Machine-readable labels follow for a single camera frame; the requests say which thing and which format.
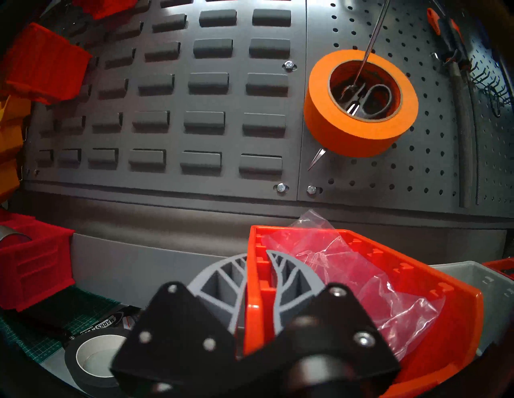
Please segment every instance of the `plastic bag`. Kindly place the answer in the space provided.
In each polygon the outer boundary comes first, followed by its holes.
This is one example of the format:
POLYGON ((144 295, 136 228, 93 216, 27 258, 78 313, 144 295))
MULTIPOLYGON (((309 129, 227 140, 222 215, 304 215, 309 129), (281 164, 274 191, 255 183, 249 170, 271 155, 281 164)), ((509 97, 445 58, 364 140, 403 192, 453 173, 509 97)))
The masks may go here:
POLYGON ((429 302, 425 297, 396 292, 384 271, 352 251, 334 227, 313 210, 290 226, 305 230, 281 230, 263 236, 264 246, 301 260, 325 284, 339 282, 352 289, 398 360, 417 347, 440 314, 444 298, 429 302))

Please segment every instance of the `green cutting mat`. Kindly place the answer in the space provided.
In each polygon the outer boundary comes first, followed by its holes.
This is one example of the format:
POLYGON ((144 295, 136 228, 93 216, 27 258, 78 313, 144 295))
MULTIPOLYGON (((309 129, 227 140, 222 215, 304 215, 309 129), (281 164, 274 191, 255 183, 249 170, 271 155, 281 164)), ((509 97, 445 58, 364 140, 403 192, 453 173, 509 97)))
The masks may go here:
MULTIPOLYGON (((44 319, 52 325, 64 327, 72 334, 76 334, 99 321, 119 304, 117 301, 71 286, 26 311, 38 314, 39 317, 43 314, 44 319)), ((41 335, 5 317, 2 312, 0 312, 0 331, 8 343, 17 343, 38 364, 62 348, 58 340, 41 335)))

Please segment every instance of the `scissor handle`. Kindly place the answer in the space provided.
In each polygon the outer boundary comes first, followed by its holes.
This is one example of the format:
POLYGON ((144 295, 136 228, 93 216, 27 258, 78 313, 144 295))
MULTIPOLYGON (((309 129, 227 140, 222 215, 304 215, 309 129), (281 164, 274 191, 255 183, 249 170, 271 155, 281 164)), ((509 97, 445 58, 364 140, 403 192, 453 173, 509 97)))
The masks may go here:
POLYGON ((391 93, 390 88, 388 86, 386 86, 385 84, 375 84, 374 86, 371 86, 370 89, 368 90, 368 92, 366 93, 366 95, 359 100, 359 103, 360 103, 360 106, 357 109, 357 112, 355 112, 355 114, 353 116, 357 116, 357 117, 363 118, 363 119, 376 119, 376 118, 379 118, 380 116, 384 116, 386 114, 386 112, 390 108, 391 104, 393 103, 393 95, 391 93), (385 106, 378 112, 367 113, 365 111, 366 102, 370 99, 370 96, 377 89, 385 90, 388 93, 388 101, 385 104, 385 106))

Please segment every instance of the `scissors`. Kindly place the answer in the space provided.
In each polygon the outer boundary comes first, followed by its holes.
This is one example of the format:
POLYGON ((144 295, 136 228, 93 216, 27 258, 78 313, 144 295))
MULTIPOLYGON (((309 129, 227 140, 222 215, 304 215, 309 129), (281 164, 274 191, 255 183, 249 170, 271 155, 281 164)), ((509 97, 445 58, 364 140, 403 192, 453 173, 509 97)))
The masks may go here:
MULTIPOLYGON (((370 120, 384 117, 393 102, 391 90, 385 84, 375 84, 367 91, 365 88, 366 83, 363 83, 349 100, 338 102, 339 105, 346 113, 358 118, 370 120)), ((320 148, 307 170, 310 170, 325 153, 326 148, 320 148)))

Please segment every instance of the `gray storage bin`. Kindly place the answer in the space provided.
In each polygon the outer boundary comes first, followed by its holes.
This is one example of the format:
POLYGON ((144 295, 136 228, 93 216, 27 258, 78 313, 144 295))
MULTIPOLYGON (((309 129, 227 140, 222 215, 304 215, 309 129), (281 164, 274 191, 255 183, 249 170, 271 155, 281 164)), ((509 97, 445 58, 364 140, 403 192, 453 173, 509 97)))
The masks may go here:
POLYGON ((431 266, 482 291, 484 327, 477 354, 498 342, 509 324, 514 309, 514 280, 474 261, 431 266))

